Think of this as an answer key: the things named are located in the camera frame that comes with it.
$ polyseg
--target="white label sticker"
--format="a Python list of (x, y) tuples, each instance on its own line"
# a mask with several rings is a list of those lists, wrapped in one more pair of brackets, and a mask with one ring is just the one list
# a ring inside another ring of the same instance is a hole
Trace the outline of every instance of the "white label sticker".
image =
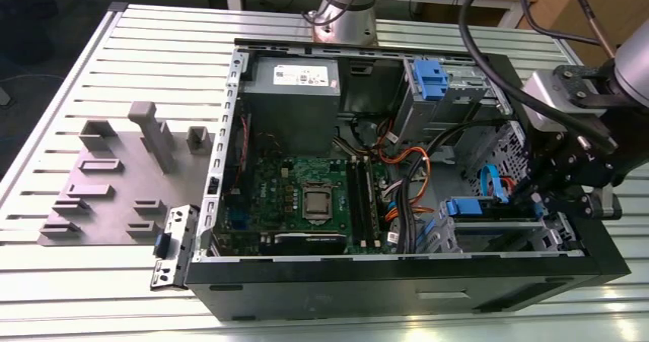
[(387, 233), (387, 242), (398, 243), (398, 233), (395, 233), (395, 232)]
[(328, 86), (327, 67), (278, 65), (272, 72), (275, 85)]
[(388, 132), (386, 133), (386, 138), (387, 138), (387, 140), (388, 140), (390, 142), (392, 142), (392, 143), (397, 143), (397, 141), (398, 141), (398, 137), (397, 137), (397, 135), (395, 135), (395, 134), (394, 134), (391, 131), (388, 131)]

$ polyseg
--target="power supply label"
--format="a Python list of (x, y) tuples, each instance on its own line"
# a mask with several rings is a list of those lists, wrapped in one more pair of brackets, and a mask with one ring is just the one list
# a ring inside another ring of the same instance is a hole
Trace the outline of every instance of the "power supply label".
[(328, 86), (327, 67), (278, 65), (272, 72), (275, 85)]

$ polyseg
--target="motherboard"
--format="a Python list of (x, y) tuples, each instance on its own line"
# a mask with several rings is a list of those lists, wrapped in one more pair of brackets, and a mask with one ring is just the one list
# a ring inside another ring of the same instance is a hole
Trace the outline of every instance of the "motherboard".
[(252, 166), (247, 206), (228, 206), (219, 226), (222, 251), (232, 255), (386, 251), (376, 197), (387, 177), (383, 164), (367, 158), (260, 157)]

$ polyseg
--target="gray block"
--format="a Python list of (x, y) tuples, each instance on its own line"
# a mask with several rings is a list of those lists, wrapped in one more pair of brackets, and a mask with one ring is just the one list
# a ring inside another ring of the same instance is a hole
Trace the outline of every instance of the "gray block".
[(212, 139), (206, 127), (190, 127), (187, 130), (187, 147), (192, 154), (211, 154)]
[(155, 104), (149, 101), (133, 101), (128, 111), (128, 120), (140, 126), (141, 134), (145, 139), (145, 146), (155, 155), (155, 160), (163, 173), (169, 173), (175, 169), (175, 160), (171, 155), (168, 144), (168, 128), (164, 125), (163, 130), (155, 120)]
[(47, 223), (40, 228), (40, 234), (47, 239), (77, 239), (81, 235), (81, 229), (71, 222)]
[(109, 198), (115, 194), (115, 189), (105, 184), (72, 184), (65, 194), (72, 198)]
[(135, 200), (132, 209), (140, 215), (165, 215), (167, 206), (159, 200)]
[(88, 151), (108, 151), (105, 139), (115, 137), (111, 123), (107, 120), (89, 120), (79, 133), (79, 139)]
[(84, 215), (91, 211), (91, 207), (80, 198), (59, 199), (53, 202), (52, 210), (61, 216)]
[(160, 232), (155, 222), (128, 223), (125, 233), (135, 239), (153, 239)]
[(119, 173), (124, 165), (116, 158), (84, 160), (79, 164), (79, 169), (84, 173)]
[(169, 131), (169, 126), (167, 125), (167, 122), (157, 122), (160, 125), (160, 134), (161, 138), (164, 138), (164, 141), (167, 143), (167, 146), (169, 146), (169, 149), (175, 149), (175, 141), (173, 141), (173, 136), (171, 135)]

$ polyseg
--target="aluminum extrusion table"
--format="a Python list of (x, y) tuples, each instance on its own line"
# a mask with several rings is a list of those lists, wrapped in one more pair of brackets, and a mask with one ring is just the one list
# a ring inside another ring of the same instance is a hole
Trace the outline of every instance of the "aluminum extrusion table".
[[(376, 31), (382, 46), (463, 50), (451, 25), (379, 21)], [(509, 55), (523, 79), (537, 68), (575, 63), (563, 44), (533, 32), (473, 32), (483, 51)], [(105, 14), (0, 183), (0, 337), (649, 340), (649, 167), (617, 190), (624, 218), (606, 222), (633, 274), (507, 314), (220, 323), (191, 292), (149, 292), (151, 247), (39, 246), (85, 120), (135, 129), (129, 103), (152, 100), (172, 130), (203, 125), (216, 131), (236, 37), (307, 41), (310, 29), (291, 14), (143, 5)]]

